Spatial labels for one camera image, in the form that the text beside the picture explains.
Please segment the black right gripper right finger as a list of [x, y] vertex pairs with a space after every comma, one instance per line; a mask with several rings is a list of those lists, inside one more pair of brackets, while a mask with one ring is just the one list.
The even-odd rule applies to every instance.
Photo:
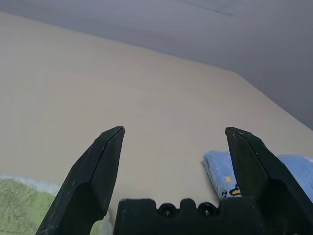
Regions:
[[313, 204], [287, 167], [252, 133], [225, 130], [242, 196], [252, 197], [271, 235], [311, 235]]

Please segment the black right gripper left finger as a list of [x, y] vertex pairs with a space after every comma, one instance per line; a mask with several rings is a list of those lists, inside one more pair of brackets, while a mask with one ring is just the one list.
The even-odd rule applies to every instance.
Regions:
[[70, 169], [36, 233], [88, 235], [108, 212], [125, 129], [107, 130]]

